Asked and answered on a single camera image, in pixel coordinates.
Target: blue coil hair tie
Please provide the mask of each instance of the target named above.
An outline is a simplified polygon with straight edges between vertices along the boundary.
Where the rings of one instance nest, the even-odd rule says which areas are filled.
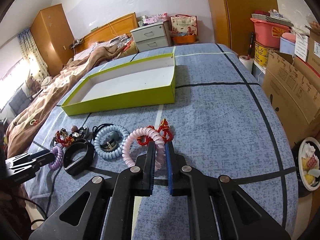
[[[122,137],[122,142],[119,143],[119,147],[116,150],[112,152],[106,152],[101,148],[100,144],[103,143],[103,137],[110,132],[119,133]],[[124,128],[121,125],[110,125],[110,126],[104,127],[97,133],[97,136],[94,139],[94,143],[93,143],[94,149],[96,150],[96,153],[100,157],[102,157],[104,160],[115,159],[122,155],[123,144],[125,142],[125,139],[128,136],[129,136],[129,132],[127,131],[126,128]]]

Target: cabinet handle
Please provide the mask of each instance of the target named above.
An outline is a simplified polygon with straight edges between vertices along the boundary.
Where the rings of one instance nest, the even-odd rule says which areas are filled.
[[[149,43],[149,44],[148,44],[148,46],[149,46],[149,47],[153,47],[153,48],[154,48],[154,47],[156,47],[156,46],[157,46],[157,44],[156,44],[156,42],[153,42],[153,43]]]
[[[151,36],[153,36],[153,32],[144,33],[144,35],[147,36],[147,37],[151,37]]]

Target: pink plastic bin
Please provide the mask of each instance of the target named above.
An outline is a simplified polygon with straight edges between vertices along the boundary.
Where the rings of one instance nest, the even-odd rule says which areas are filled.
[[[256,41],[266,47],[279,49],[282,34],[290,31],[288,26],[282,24],[266,22],[254,18],[251,18],[250,20],[254,22]]]

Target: curtain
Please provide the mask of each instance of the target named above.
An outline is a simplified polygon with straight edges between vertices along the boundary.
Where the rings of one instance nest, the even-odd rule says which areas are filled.
[[[29,28],[26,28],[18,34],[18,40],[20,44],[21,53],[23,59],[30,66],[29,76],[33,76],[35,80],[41,82],[49,75],[48,66],[41,57],[38,47],[33,39],[33,36]]]

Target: gray nightstand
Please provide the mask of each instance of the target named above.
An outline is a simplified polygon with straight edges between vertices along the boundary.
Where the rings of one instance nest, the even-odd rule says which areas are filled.
[[[139,27],[131,34],[139,52],[172,46],[169,21]]]

